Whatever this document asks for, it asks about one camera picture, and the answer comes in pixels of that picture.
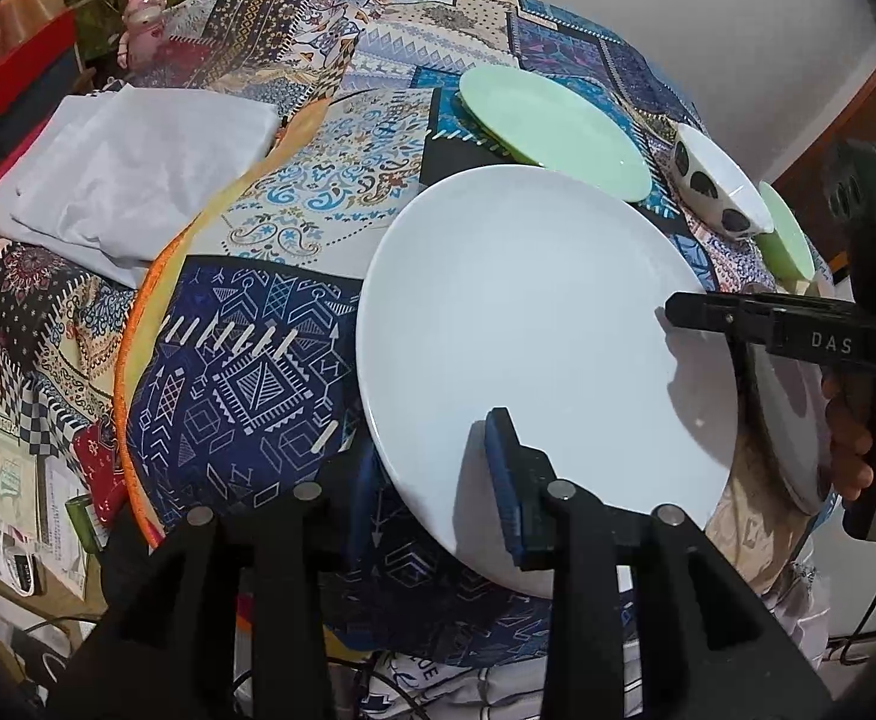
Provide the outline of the person's right hand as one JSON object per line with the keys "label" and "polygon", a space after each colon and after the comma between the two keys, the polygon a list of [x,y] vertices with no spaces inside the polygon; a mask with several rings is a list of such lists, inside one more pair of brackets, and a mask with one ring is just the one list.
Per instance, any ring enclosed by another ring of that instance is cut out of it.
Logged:
{"label": "person's right hand", "polygon": [[872,437],[851,411],[843,395],[840,377],[825,374],[822,392],[827,400],[825,419],[830,431],[832,486],[843,502],[850,504],[874,481],[874,472],[865,462],[865,456],[871,450]]}

